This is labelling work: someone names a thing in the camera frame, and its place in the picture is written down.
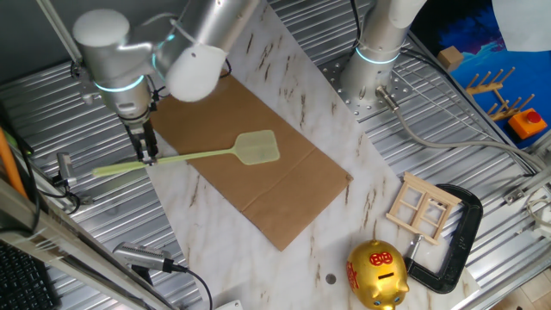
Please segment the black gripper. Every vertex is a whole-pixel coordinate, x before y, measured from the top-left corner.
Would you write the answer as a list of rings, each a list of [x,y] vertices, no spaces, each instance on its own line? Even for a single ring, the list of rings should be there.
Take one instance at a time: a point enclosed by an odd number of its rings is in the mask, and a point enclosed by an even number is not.
[[[137,157],[141,163],[155,164],[157,162],[158,146],[150,120],[135,123],[124,123]]]

